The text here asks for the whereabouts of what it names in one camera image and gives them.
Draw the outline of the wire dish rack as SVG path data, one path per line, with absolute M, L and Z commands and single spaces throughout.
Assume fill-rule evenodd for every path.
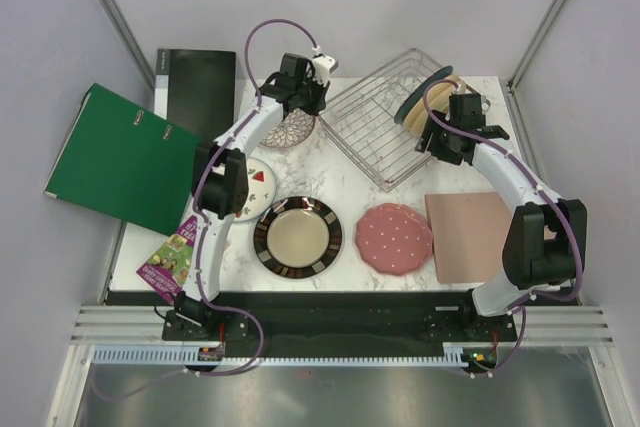
M 429 161 L 395 115 L 403 102 L 442 67 L 409 49 L 331 94 L 319 121 L 338 149 L 369 180 L 389 192 Z

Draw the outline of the pink polka dot plate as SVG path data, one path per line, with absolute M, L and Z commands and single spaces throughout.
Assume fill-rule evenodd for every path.
M 354 234 L 361 260 L 378 273 L 394 276 L 421 269 L 433 255 L 433 239 L 423 215 L 396 203 L 368 209 Z

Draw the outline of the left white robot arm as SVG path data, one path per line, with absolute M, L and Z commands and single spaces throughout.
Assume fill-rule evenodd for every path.
M 190 272 L 173 312 L 198 340 L 216 335 L 224 313 L 250 314 L 212 303 L 220 292 L 220 269 L 227 237 L 236 214 L 249 196 L 247 159 L 267 134 L 291 113 L 318 116 L 326 108 L 331 74 L 338 61 L 319 51 L 311 58 L 286 53 L 280 67 L 256 88 L 249 110 L 211 144 L 196 148 L 193 169 L 193 254 Z

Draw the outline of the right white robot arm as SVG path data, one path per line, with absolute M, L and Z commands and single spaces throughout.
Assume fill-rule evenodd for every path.
M 483 339 L 494 318 L 515 313 L 538 297 L 568 302 L 580 291 L 585 268 L 587 209 L 546 186 L 514 152 L 506 131 L 489 126 L 477 94 L 453 94 L 448 113 L 425 109 L 428 119 L 416 146 L 446 163 L 467 163 L 481 173 L 512 214 L 501 268 L 468 290 L 458 328 Z

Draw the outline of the cream plate in rack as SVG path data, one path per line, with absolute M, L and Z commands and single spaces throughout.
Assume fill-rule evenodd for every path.
M 421 87 L 407 100 L 406 115 L 402 126 L 412 136 L 419 136 L 426 125 L 428 113 L 424 105 L 423 95 L 427 91 L 427 101 L 432 111 L 447 113 L 449 109 L 449 97 L 454 92 L 454 85 L 449 83 L 437 84 L 434 87 Z
M 449 113 L 449 98 L 454 93 L 464 93 L 466 91 L 466 83 L 460 80 L 456 75 L 447 77 L 447 80 L 452 80 L 457 84 L 454 87 L 450 83 L 439 83 L 434 87 L 427 89 L 427 101 L 429 108 L 433 112 L 442 112 L 445 115 Z M 407 117 L 404 119 L 403 126 L 413 137 L 420 137 L 428 119 L 428 113 L 424 104 L 424 95 L 419 100 Z

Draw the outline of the dark teal plate in rack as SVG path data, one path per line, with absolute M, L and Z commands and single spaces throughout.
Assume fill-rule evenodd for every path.
M 451 65 L 445 66 L 434 72 L 426 80 L 424 80 L 401 104 L 394 116 L 394 123 L 401 125 L 414 105 L 422 99 L 424 92 L 434 82 L 440 81 L 453 73 L 453 67 Z

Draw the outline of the brown floral pattern plate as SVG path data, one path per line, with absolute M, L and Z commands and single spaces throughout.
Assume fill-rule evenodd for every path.
M 267 148 L 288 149 L 304 142 L 313 132 L 316 118 L 302 110 L 290 113 L 261 141 Z

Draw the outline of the black binder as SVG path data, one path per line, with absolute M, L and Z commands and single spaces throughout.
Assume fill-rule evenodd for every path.
M 236 54 L 232 51 L 157 51 L 153 112 L 202 140 L 234 123 Z

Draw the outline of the pink cutting board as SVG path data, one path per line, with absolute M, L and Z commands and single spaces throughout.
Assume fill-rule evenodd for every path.
M 425 209 L 439 283 L 484 283 L 503 270 L 512 214 L 497 193 L 429 194 Z

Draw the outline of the black rimmed beige plate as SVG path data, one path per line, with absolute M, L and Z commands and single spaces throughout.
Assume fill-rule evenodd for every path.
M 259 262 L 271 273 L 294 280 L 327 270 L 337 259 L 343 240 L 336 213 L 307 196 L 273 203 L 259 217 L 253 234 Z

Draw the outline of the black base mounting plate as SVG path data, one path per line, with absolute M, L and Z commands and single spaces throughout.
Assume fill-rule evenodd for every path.
M 166 341 L 221 341 L 232 352 L 427 354 L 447 343 L 512 342 L 517 333 L 509 317 L 492 317 L 471 327 L 460 317 L 462 292 L 223 292 L 216 304 L 239 308 L 244 318 L 224 313 L 218 330 L 207 333 L 178 318 L 173 305 L 150 292 L 115 293 L 110 306 L 161 307 Z

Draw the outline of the purple children's book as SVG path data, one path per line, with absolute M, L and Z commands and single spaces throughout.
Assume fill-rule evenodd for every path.
M 188 278 L 197 227 L 197 217 L 191 215 L 136 271 L 169 304 Z

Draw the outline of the aluminium frame post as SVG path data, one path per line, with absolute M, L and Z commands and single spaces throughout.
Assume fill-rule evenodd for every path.
M 564 11 L 568 2 L 569 0 L 551 0 L 543 17 L 541 18 L 541 21 L 534 31 L 531 40 L 524 50 L 524 53 L 516 64 L 513 73 L 505 83 L 507 92 L 510 95 L 515 94 L 517 87 L 524 79 L 524 76 L 527 73 L 532 61 L 539 52 L 546 38 L 551 33 L 552 28 L 554 27 L 561 13 Z
M 124 14 L 122 13 L 116 0 L 98 0 L 105 14 L 109 18 L 118 37 L 127 50 L 131 60 L 135 64 L 138 72 L 143 78 L 144 83 L 149 89 L 153 89 L 155 85 L 155 77 L 149 62 L 139 46 L 133 31 L 131 30 Z

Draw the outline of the left aluminium frame post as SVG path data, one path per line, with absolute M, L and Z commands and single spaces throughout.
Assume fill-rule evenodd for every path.
M 109 18 L 118 37 L 127 50 L 131 60 L 135 64 L 138 72 L 143 78 L 144 83 L 149 89 L 153 89 L 155 85 L 155 77 L 149 62 L 139 46 L 133 31 L 131 30 L 124 14 L 122 13 L 116 0 L 98 0 L 105 14 Z

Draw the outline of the aluminium front rail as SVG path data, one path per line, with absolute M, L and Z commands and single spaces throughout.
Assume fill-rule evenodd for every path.
M 603 311 L 594 306 L 528 306 L 524 347 L 612 347 Z M 161 319 L 150 307 L 83 306 L 73 344 L 158 344 Z

